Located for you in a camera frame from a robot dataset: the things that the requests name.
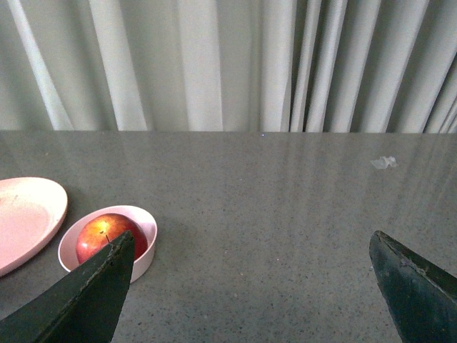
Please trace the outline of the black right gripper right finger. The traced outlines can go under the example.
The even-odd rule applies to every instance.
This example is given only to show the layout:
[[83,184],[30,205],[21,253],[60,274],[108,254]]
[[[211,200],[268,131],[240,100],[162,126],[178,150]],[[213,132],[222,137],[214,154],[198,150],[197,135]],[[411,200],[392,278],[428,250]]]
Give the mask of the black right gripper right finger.
[[382,231],[369,256],[402,342],[456,341],[456,278]]

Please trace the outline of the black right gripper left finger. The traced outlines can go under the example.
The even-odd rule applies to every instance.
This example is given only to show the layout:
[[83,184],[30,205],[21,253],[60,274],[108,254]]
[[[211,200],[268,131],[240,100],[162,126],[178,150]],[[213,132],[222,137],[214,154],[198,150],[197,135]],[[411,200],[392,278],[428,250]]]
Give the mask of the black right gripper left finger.
[[134,237],[124,232],[1,321],[2,342],[110,342],[130,287]]

